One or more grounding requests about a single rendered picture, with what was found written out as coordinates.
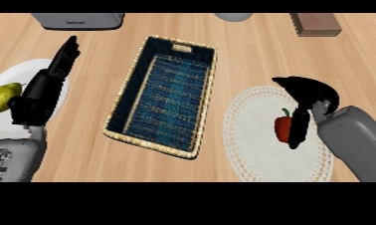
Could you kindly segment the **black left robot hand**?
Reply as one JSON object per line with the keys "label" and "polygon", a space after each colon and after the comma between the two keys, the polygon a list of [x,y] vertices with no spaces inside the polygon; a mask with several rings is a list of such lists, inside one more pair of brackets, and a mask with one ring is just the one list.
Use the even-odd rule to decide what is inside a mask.
{"label": "black left robot hand", "polygon": [[43,126],[53,114],[60,91],[80,56],[77,37],[62,45],[47,69],[35,74],[19,97],[10,99],[12,123]]}

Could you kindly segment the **grey round object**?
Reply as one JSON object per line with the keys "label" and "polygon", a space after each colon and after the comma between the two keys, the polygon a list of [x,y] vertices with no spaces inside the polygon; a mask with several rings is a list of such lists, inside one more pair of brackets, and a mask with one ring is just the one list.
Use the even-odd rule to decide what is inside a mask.
{"label": "grey round object", "polygon": [[251,13],[215,13],[215,16],[226,22],[242,22],[251,18]]}

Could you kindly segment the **white round placemat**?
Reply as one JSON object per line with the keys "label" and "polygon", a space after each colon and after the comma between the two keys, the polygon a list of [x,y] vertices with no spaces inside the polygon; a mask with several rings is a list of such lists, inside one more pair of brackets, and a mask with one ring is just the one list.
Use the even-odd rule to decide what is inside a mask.
{"label": "white round placemat", "polygon": [[292,113],[298,103],[283,88],[261,86],[233,99],[223,118],[223,145],[242,181],[329,181],[333,155],[317,135],[314,119],[295,149],[280,142],[274,120]]}

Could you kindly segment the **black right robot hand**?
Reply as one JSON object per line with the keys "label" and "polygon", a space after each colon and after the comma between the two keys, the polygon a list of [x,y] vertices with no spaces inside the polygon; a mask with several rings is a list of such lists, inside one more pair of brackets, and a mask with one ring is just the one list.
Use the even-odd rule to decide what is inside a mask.
{"label": "black right robot hand", "polygon": [[289,148],[295,149],[305,140],[310,113],[317,102],[324,103],[320,114],[330,115],[339,106],[339,95],[335,89],[324,83],[302,77],[274,77],[271,79],[286,90],[298,103],[298,107],[292,113],[291,129],[288,136]]}

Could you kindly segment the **brown wooden block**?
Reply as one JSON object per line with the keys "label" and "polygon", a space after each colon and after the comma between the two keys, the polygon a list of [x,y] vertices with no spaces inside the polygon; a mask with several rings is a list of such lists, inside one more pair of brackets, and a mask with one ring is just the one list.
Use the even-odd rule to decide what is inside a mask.
{"label": "brown wooden block", "polygon": [[335,37],[342,28],[332,13],[291,13],[299,37]]}

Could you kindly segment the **white plate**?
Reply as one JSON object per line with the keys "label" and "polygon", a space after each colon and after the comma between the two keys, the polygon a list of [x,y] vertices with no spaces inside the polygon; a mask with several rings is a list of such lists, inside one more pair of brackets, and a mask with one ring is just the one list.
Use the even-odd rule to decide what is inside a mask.
{"label": "white plate", "polygon": [[[34,59],[25,61],[10,67],[0,74],[0,86],[19,83],[22,88],[27,88],[37,72],[47,69],[50,66],[50,59]],[[0,112],[0,139],[3,138],[28,138],[30,132],[22,125],[12,123],[10,111]]]}

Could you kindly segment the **yellow-green pear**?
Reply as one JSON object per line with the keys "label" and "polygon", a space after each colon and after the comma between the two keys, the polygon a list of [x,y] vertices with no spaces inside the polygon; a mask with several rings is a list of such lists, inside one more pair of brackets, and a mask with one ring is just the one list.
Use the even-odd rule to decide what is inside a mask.
{"label": "yellow-green pear", "polygon": [[10,83],[0,86],[0,113],[9,110],[9,100],[13,97],[19,97],[22,93],[22,84],[21,83]]}

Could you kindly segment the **blue wicker basket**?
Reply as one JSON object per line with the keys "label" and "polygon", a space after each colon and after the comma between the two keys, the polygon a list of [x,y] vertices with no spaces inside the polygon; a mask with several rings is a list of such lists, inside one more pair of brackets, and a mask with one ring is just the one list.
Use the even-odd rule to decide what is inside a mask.
{"label": "blue wicker basket", "polygon": [[149,36],[115,97],[105,136],[171,156],[196,158],[215,62],[215,47]]}

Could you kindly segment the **grey appliance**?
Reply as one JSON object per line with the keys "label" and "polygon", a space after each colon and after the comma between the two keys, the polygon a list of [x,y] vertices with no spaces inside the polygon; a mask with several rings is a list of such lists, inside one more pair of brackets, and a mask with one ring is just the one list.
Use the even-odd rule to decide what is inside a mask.
{"label": "grey appliance", "polygon": [[47,30],[114,30],[122,26],[124,13],[32,13]]}

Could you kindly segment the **red bell pepper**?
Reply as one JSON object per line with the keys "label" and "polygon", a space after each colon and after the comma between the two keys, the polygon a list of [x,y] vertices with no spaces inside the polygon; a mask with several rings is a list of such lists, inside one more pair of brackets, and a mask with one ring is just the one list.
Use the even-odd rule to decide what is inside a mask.
{"label": "red bell pepper", "polygon": [[274,134],[280,142],[288,142],[292,117],[288,109],[282,109],[283,116],[274,120]]}

